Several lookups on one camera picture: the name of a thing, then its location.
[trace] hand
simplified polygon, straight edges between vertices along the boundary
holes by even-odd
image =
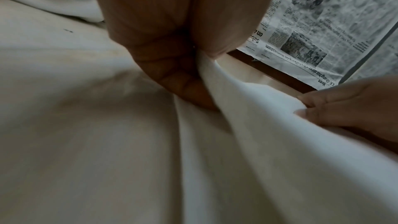
[[[216,109],[197,73],[195,49],[217,57],[255,30],[270,0],[98,0],[109,34],[154,81]]]
[[[398,75],[369,78],[298,97],[296,114],[321,126],[356,127],[398,142]]]

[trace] newspaper photo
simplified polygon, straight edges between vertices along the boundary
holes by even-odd
[[[397,22],[396,0],[272,0],[257,30],[238,49],[324,89],[376,74],[371,61],[384,68],[396,60]],[[388,66],[386,73],[398,73]]]

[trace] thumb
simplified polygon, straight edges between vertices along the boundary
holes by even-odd
[[[331,102],[295,114],[319,126],[355,127],[359,122],[355,104],[354,100]]]

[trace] human hand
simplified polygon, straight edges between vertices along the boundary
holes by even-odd
[[[356,127],[398,142],[398,75],[368,78],[298,97],[296,114],[321,126]]]
[[[255,30],[270,0],[98,0],[110,37],[154,81],[216,109],[196,69],[195,49],[217,57]]]

